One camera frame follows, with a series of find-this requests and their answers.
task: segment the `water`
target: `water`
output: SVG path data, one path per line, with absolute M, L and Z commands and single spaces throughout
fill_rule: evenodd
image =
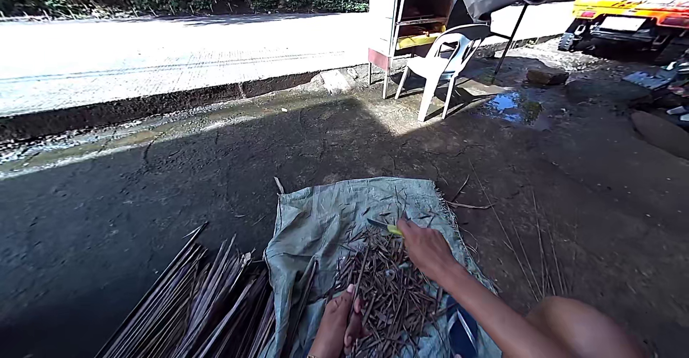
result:
M 524 99 L 519 92 L 500 93 L 486 102 L 484 108 L 489 116 L 526 125 L 533 124 L 543 110 L 539 102 Z

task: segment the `truck wheel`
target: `truck wheel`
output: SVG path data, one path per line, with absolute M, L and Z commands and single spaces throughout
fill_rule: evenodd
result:
M 687 48 L 686 44 L 668 43 L 667 46 L 658 53 L 653 62 L 665 66 L 672 61 L 677 61 Z
M 574 51 L 574 34 L 564 33 L 560 38 L 560 43 L 557 45 L 557 50 L 560 51 Z

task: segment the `cabinet shelf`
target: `cabinet shelf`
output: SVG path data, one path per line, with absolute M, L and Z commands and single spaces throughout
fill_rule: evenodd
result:
M 438 16 L 438 17 L 435 17 L 435 18 L 402 20 L 402 21 L 399 23 L 399 25 L 400 25 L 400 26 L 409 26 L 409 25 L 412 25 L 412 24 L 445 23 L 446 21 L 447 21 L 447 17 Z

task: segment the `hand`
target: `hand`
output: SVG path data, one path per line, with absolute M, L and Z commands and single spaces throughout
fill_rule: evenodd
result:
M 449 268 L 459 266 L 460 263 L 452 256 L 450 247 L 442 233 L 430 228 L 421 228 L 416 223 L 400 218 L 397 228 L 404 236 L 404 245 L 409 252 L 409 258 L 419 270 L 429 279 L 438 282 L 448 275 Z
M 317 358 L 339 358 L 343 347 L 344 353 L 349 354 L 354 342 L 368 335 L 361 323 L 363 315 L 360 298 L 354 300 L 354 312 L 348 319 L 353 297 L 354 284 L 349 284 L 347 291 L 328 302 L 309 355 Z

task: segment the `yellow truck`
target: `yellow truck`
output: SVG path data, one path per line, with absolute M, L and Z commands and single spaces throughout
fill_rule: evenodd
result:
M 669 63 L 689 48 L 689 0 L 576 0 L 573 13 L 559 50 L 625 42 Z

